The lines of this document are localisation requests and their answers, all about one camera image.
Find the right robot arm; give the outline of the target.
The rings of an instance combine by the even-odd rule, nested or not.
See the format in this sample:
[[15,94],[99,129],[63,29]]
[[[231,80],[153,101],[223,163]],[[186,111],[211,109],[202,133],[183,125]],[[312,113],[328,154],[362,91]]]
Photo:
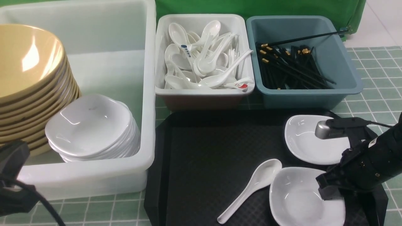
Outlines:
[[367,125],[376,122],[358,117],[336,118],[317,123],[315,136],[321,140],[348,138],[350,147],[340,162],[316,177],[322,199],[347,192],[370,193],[376,186],[401,174],[401,122],[370,138]]

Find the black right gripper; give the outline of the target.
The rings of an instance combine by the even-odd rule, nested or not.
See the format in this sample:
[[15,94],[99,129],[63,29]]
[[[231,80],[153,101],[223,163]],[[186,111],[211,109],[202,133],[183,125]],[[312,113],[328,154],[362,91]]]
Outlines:
[[370,191],[393,178],[393,144],[376,138],[345,150],[340,162],[316,177],[321,199],[341,199],[341,189]]

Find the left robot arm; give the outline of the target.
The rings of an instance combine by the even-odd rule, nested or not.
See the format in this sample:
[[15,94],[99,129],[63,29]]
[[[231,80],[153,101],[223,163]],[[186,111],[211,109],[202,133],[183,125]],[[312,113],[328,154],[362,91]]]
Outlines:
[[0,215],[30,212],[38,198],[32,193],[36,188],[18,181],[19,173],[30,156],[28,144],[15,140],[0,149]]

